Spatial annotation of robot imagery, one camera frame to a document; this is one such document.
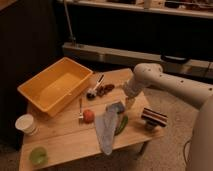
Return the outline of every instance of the black cabinet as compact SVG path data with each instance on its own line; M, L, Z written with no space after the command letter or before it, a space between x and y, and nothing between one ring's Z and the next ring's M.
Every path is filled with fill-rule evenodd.
M61 57L52 0L19 0L0 11L0 139L18 148L26 112L17 86Z

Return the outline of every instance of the yellow basket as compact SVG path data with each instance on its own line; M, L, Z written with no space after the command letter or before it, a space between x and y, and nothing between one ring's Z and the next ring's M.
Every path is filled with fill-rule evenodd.
M55 116L89 86L92 70L64 57L18 87L34 106Z

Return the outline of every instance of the white container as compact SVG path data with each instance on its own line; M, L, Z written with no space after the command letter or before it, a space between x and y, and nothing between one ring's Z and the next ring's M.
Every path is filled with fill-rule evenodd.
M15 127L27 135L32 135L37 131L34 117L31 114L20 116L16 120Z

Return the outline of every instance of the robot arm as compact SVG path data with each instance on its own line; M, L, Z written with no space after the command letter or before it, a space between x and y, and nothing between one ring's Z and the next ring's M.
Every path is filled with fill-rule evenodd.
M158 64L138 64L124 86L129 98L149 85L179 97L199 111L188 156L188 171L213 170L213 85L164 74Z

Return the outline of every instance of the green bowl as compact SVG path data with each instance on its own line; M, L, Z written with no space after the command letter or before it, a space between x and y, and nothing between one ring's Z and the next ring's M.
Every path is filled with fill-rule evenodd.
M30 153L29 160L35 166L45 164L48 160L45 148L44 147L34 148Z

